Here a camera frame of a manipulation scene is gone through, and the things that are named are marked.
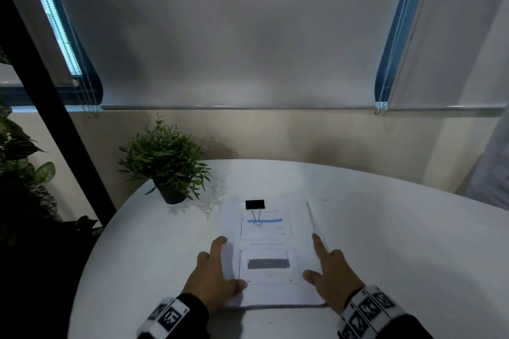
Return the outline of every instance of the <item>binder clip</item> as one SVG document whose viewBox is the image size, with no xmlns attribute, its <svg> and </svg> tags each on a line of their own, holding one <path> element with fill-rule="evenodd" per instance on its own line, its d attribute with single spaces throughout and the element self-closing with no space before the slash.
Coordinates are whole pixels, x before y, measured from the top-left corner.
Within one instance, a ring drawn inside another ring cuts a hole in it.
<svg viewBox="0 0 509 339">
<path fill-rule="evenodd" d="M 254 209 L 258 209 L 258 220 L 255 217 Z M 246 200 L 246 210 L 251 211 L 251 213 L 253 215 L 253 219 L 254 219 L 253 224 L 257 227 L 262 225 L 262 222 L 260 219 L 262 209 L 265 209 L 265 201 L 263 201 L 263 200 Z"/>
</svg>

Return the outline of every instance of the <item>round table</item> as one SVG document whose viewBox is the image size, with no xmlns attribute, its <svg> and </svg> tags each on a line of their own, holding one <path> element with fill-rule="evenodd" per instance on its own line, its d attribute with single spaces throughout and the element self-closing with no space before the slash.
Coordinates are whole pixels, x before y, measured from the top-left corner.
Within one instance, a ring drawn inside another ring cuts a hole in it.
<svg viewBox="0 0 509 339">
<path fill-rule="evenodd" d="M 509 337 L 509 213 L 393 178 L 299 162 L 211 160 L 200 201 L 168 205 L 147 182 L 99 238 L 74 299 L 69 338 L 135 338 L 166 296 L 177 296 L 220 234 L 222 199 L 303 190 L 330 248 L 340 248 L 438 338 Z M 327 307 L 224 310 L 218 338 L 337 338 Z"/>
</svg>

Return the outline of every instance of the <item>paper document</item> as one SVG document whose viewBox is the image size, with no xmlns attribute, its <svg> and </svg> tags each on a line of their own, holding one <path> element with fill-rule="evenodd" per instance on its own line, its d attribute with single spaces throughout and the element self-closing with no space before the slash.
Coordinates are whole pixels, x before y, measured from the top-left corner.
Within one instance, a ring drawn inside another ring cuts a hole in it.
<svg viewBox="0 0 509 339">
<path fill-rule="evenodd" d="M 229 306 L 323 304 L 302 278 L 305 269 L 321 272 L 304 194 L 263 200 L 264 209 L 246 209 L 246 201 L 238 198 L 221 204 L 221 234 L 228 238 L 221 252 L 225 278 L 248 283 Z"/>
</svg>

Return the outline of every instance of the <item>black plant pot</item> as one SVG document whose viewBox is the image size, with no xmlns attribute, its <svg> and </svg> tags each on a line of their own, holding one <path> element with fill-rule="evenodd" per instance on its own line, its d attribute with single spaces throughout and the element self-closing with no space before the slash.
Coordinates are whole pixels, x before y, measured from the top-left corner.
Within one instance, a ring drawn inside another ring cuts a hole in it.
<svg viewBox="0 0 509 339">
<path fill-rule="evenodd" d="M 156 185 L 167 204 L 180 204 L 187 196 L 169 185 Z"/>
</svg>

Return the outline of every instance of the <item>right hand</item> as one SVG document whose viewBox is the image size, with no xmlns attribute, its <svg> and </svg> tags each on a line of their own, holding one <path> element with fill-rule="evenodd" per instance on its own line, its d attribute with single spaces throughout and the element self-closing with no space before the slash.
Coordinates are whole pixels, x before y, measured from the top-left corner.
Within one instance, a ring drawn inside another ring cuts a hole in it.
<svg viewBox="0 0 509 339">
<path fill-rule="evenodd" d="M 302 273 L 302 277 L 314 285 L 318 294 L 340 315 L 345 309 L 347 297 L 356 289 L 365 287 L 366 284 L 350 268 L 343 252 L 339 249 L 331 253 L 327 252 L 316 233 L 313 233 L 313 245 L 320 259 L 323 275 L 307 269 Z"/>
</svg>

